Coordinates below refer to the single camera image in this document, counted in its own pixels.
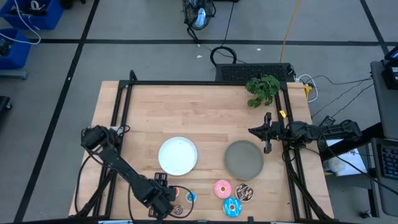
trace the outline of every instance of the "white paper plate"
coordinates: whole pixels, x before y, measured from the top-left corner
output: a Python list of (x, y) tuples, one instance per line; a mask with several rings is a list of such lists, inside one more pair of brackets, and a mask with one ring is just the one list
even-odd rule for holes
[(187, 138), (170, 138), (160, 147), (159, 164), (170, 175), (184, 175), (190, 172), (198, 159), (195, 145)]

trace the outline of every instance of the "gray plate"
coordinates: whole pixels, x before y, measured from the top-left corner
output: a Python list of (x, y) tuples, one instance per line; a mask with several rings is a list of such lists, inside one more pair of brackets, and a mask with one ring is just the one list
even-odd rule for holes
[(239, 180), (251, 180), (262, 170), (261, 150), (249, 141), (236, 141), (226, 150), (224, 163), (229, 173)]

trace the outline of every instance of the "blue crate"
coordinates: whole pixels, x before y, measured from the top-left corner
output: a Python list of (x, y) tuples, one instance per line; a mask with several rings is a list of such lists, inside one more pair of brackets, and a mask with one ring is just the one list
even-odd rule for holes
[[(33, 29), (35, 27), (41, 30), (53, 30), (58, 21), (61, 18), (63, 13), (63, 9), (60, 5), (60, 0), (36, 0), (39, 5), (45, 4), (47, 15), (46, 16), (28, 16), (21, 15), (23, 20)], [(17, 0), (19, 9), (23, 9), (25, 6), (30, 6), (31, 0)], [(0, 10), (0, 17), (3, 17), (5, 20), (10, 23), (14, 28), (20, 29), (28, 29), (26, 25), (21, 21), (18, 15), (10, 15), (10, 10), (15, 6), (14, 0), (7, 0), (7, 2), (3, 5)]]
[[(0, 33), (16, 40), (28, 42), (19, 29), (0, 29)], [(5, 57), (0, 55), (0, 69), (22, 68), (25, 66), (29, 50), (30, 44), (13, 42), (10, 53)]]

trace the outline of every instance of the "wooden table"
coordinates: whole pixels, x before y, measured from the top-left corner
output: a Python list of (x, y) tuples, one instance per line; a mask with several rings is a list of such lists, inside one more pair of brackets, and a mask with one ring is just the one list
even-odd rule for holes
[[(97, 124), (109, 126), (117, 86), (118, 82), (102, 83), (93, 126)], [(289, 83), (288, 87), (294, 120), (311, 123), (303, 85)], [(264, 142), (249, 134), (248, 128), (260, 126), (268, 111), (272, 113), (272, 119), (277, 120), (275, 103), (250, 109), (246, 102), (252, 97), (243, 86), (133, 86), (127, 117), (127, 124), (131, 130), (124, 137), (121, 155), (138, 173), (153, 178), (155, 172), (163, 172), (157, 156), (164, 141), (175, 136), (189, 138), (198, 149), (195, 168), (180, 177), (169, 176), (170, 185), (185, 186), (198, 195), (195, 208), (187, 220), (247, 220), (248, 216), (253, 216), (256, 221), (291, 222), (294, 218), (287, 173), (281, 159), (281, 142), (272, 142), (272, 152), (263, 155), (262, 172), (247, 182), (254, 189), (254, 198), (249, 203), (243, 204), (242, 214), (238, 218), (228, 218), (223, 212), (223, 200), (213, 193), (213, 184), (217, 180), (226, 179), (233, 187), (242, 183), (233, 179), (224, 168), (223, 156), (227, 147), (232, 142), (244, 139), (263, 149)], [(282, 107), (285, 108), (284, 100), (281, 101)], [(308, 147), (318, 150), (314, 142)], [(333, 217), (319, 156), (304, 149), (300, 153), (308, 191), (325, 213)], [(89, 160), (86, 164), (81, 175), (79, 208), (82, 208), (97, 188), (100, 170), (101, 167), (95, 161)], [(129, 219), (127, 189), (127, 182), (118, 176), (111, 218)], [(297, 192), (301, 217), (305, 217), (302, 196), (298, 190)], [(105, 190), (101, 213), (104, 211), (107, 193)], [(185, 201), (185, 194), (186, 192), (181, 190), (180, 196), (174, 203), (183, 204), (187, 211), (190, 204)], [(131, 198), (134, 218), (148, 219), (148, 209), (132, 194)], [(74, 213), (75, 209), (72, 206), (70, 214)]]

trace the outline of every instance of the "green plant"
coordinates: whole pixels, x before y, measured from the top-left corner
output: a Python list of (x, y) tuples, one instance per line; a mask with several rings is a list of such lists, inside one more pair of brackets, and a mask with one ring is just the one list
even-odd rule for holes
[(248, 106), (257, 108), (265, 100), (264, 105), (272, 103), (274, 96), (279, 90), (279, 81), (272, 75), (261, 75), (260, 78), (252, 78), (246, 83), (246, 89), (257, 98), (248, 101)]

